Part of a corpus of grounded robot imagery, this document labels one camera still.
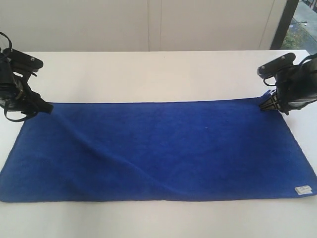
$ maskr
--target microfiber cloth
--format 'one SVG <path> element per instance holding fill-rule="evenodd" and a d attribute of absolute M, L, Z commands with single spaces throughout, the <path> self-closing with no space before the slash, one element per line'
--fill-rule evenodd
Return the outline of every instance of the microfiber cloth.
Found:
<path fill-rule="evenodd" d="M 24 123 L 0 200 L 217 201 L 315 195 L 317 177 L 263 98 L 55 103 Z M 309 185 L 311 194 L 295 187 Z"/>

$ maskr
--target towel label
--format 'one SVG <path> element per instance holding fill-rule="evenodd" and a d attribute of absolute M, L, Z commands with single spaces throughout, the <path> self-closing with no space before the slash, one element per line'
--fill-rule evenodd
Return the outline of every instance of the towel label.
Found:
<path fill-rule="evenodd" d="M 312 192 L 312 188 L 309 187 L 308 185 L 306 185 L 306 186 L 301 186 L 301 187 L 296 187 L 295 190 L 296 190 L 296 192 L 298 193 L 298 195 L 304 195 L 304 194 L 313 193 L 313 192 Z"/>

